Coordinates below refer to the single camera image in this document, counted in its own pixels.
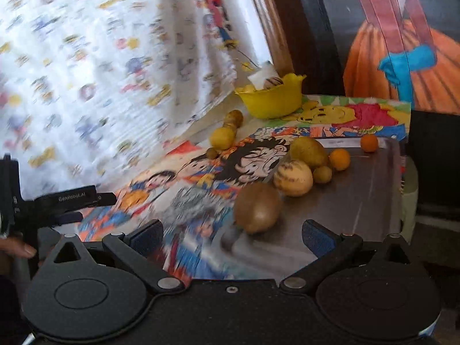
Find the finger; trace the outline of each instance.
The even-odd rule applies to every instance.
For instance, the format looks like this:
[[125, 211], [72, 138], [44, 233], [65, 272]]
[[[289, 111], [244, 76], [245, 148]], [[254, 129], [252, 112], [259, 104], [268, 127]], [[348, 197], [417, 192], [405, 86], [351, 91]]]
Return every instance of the finger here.
[[9, 255], [23, 258], [32, 258], [37, 252], [33, 247], [15, 237], [0, 239], [0, 250]]

